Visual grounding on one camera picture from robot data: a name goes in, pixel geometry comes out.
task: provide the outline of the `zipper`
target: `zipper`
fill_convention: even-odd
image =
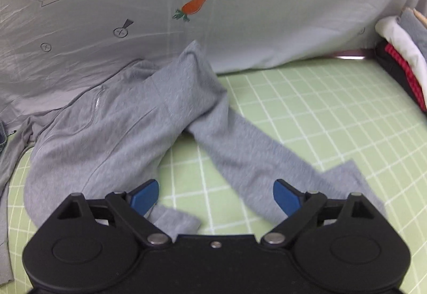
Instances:
[[[79,132],[81,132],[82,130],[84,130],[84,129],[86,129],[88,126],[90,126],[92,123],[93,123],[93,121],[95,120],[95,117],[97,116],[97,114],[98,114],[98,110],[99,110],[99,108],[100,108],[100,104],[101,104],[101,97],[102,97],[102,95],[104,94],[104,86],[102,86],[101,87],[101,90],[98,92],[98,95],[97,95],[97,100],[95,101],[95,109],[94,109],[94,111],[93,111],[93,114],[92,114],[92,118],[90,119],[90,121],[89,121],[89,123],[88,124],[86,124],[82,129],[80,129],[79,131],[77,131],[77,133],[74,133],[73,135],[75,135],[75,134],[78,134]],[[63,135],[61,135],[61,134],[58,134],[58,135],[56,135],[56,134],[54,134],[54,135],[51,135],[51,136],[49,136],[45,141],[44,141],[44,144],[42,144],[41,146],[40,146],[40,148],[37,150],[37,152],[36,153],[34,153],[34,157],[33,158],[35,158],[36,157],[36,155],[37,155],[37,153],[43,148],[43,146],[49,141],[49,140],[52,140],[53,138],[58,138],[58,137],[62,137]]]

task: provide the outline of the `carrot sticker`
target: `carrot sticker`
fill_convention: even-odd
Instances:
[[[188,22],[189,18],[187,16],[194,15],[199,12],[205,1],[206,0],[190,0],[182,7],[182,9],[176,10],[175,15],[172,18],[183,18],[184,22]]]

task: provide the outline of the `white fabric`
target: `white fabric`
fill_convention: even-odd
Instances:
[[[412,41],[409,34],[398,24],[397,16],[390,16],[380,19],[375,25],[375,30],[384,39],[391,43],[397,52],[408,62],[418,83],[421,86],[424,96],[424,103],[427,105],[427,63]]]
[[[16,128],[135,58],[165,63],[195,39],[218,73],[373,47],[376,21],[418,2],[207,0],[189,22],[173,19],[188,1],[0,0],[0,119]]]

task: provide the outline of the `screw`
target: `screw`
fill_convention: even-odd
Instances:
[[[152,245],[158,246],[167,243],[169,240],[166,234],[155,233],[147,237],[147,241]]]
[[[212,248],[221,248],[223,246],[223,244],[219,241],[212,241],[211,242],[211,247]]]
[[[279,232],[269,232],[264,236],[264,240],[269,244],[281,244],[286,240],[286,237]]]

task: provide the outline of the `gray fabric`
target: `gray fabric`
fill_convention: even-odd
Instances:
[[[38,114],[26,119],[20,130],[12,136],[0,156],[0,285],[13,280],[7,249],[7,182],[16,163],[31,142],[52,122],[58,110]]]
[[[403,11],[399,20],[399,25],[409,34],[424,58],[427,59],[427,29],[418,18],[415,17],[411,9]]]
[[[0,154],[3,151],[3,148],[5,148],[6,146],[6,141],[7,141],[6,131],[4,129],[3,122],[0,121]]]
[[[13,273],[10,265],[9,250],[7,248],[7,183],[3,195],[0,196],[0,286],[13,281]]]
[[[102,198],[156,178],[164,153],[184,130],[244,202],[273,223],[286,217],[273,199],[278,178],[331,198],[360,191],[384,211],[353,162],[320,174],[230,109],[226,90],[193,43],[160,70],[147,61],[133,63],[58,113],[31,155],[28,215],[40,226],[71,192]],[[195,233],[200,223],[159,205],[149,220],[173,238]]]

